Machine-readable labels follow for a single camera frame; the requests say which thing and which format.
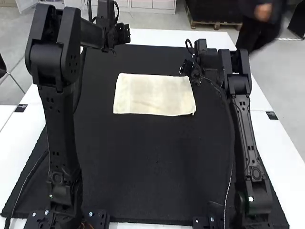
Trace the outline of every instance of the white cabinet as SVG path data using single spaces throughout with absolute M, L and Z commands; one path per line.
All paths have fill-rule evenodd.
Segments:
M 20 13 L 26 9 L 33 7 L 38 2 L 52 4 L 58 9 L 63 9 L 64 6 L 77 7 L 87 9 L 88 0 L 16 0 Z M 97 10 L 97 1 L 92 0 L 92 10 Z M 146 12 L 146 13 L 167 13 L 175 14 L 176 0 L 116 0 L 120 11 L 127 12 Z
M 153 8 L 153 0 L 132 0 L 132 8 Z
M 85 6 L 85 8 L 87 8 L 87 1 L 88 0 L 81 0 L 83 2 L 83 5 Z M 118 3 L 119 5 L 119 8 L 120 8 L 120 11 L 121 8 L 128 8 L 128 0 L 116 0 L 116 2 Z M 92 0 L 91 1 L 91 5 L 94 7 L 94 6 L 97 6 L 97 0 Z
M 130 12 L 175 14 L 176 0 L 129 0 Z
M 174 0 L 153 0 L 152 7 L 154 9 L 174 10 L 175 1 Z
M 56 6 L 58 9 L 64 8 L 64 0 L 55 0 L 55 1 L 47 1 L 47 0 L 16 0 L 17 7 L 19 12 L 22 13 L 30 7 L 35 6 L 37 3 L 43 4 L 52 4 Z

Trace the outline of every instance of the gray floor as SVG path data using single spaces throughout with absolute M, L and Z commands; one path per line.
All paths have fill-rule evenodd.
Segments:
M 0 52 L 23 90 L 32 83 L 24 64 L 24 50 L 31 26 L 33 10 L 20 15 L 16 8 L 0 7 Z M 191 30 L 182 0 L 178 0 L 175 15 L 148 13 L 120 13 L 120 21 L 129 23 L 131 28 Z M 284 22 L 281 38 L 295 38 L 285 29 Z M 212 26 L 197 30 L 213 31 Z M 221 27 L 235 42 L 238 32 L 232 27 Z M 305 161 L 305 41 L 276 41 L 251 59 L 251 70 L 264 94 L 281 120 L 300 155 Z M 23 97 L 22 91 L 10 77 L 0 81 L 0 104 L 18 104 Z

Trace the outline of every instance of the cream cloth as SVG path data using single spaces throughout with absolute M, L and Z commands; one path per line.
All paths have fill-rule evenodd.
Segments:
M 114 114 L 178 116 L 195 111 L 196 103 L 187 76 L 119 74 Z

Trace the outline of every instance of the black foam mat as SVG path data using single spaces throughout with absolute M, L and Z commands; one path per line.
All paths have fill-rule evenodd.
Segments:
M 191 225 L 207 213 L 210 201 L 221 206 L 233 150 L 228 114 L 216 90 L 203 82 L 193 93 L 193 115 L 165 117 L 113 114 L 119 73 L 179 76 L 189 54 L 185 48 L 123 45 L 116 56 L 89 50 L 75 134 L 83 174 L 83 207 L 106 209 L 112 221 Z M 2 216 L 13 207 L 19 189 L 47 148 L 43 130 Z M 48 158 L 33 176 L 15 217 L 47 207 Z M 274 194 L 272 219 L 288 227 Z M 233 213 L 234 185 L 228 198 Z

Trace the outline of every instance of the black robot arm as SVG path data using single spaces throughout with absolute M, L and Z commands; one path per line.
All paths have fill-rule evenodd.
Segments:
M 38 86 L 46 118 L 49 206 L 36 211 L 35 217 L 31 214 L 25 228 L 42 228 L 44 224 L 54 229 L 86 226 L 81 210 L 82 176 L 75 145 L 73 97 L 75 82 L 82 74 L 81 46 L 108 52 L 130 42 L 129 26 L 117 24 L 114 5 L 112 0 L 98 0 L 96 24 L 81 18 L 77 8 L 36 7 L 25 62 Z M 90 221 L 94 228 L 108 227 L 109 216 L 104 210 L 96 211 L 95 219 Z
M 252 81 L 248 53 L 246 50 L 208 49 L 206 40 L 199 39 L 195 42 L 192 58 L 192 61 L 184 61 L 180 72 L 188 75 L 192 84 L 200 85 L 202 80 L 207 80 L 219 93 L 224 93 L 233 119 L 236 214 L 230 226 L 234 229 L 273 228 L 269 221 L 270 181 L 256 147 L 250 115 Z

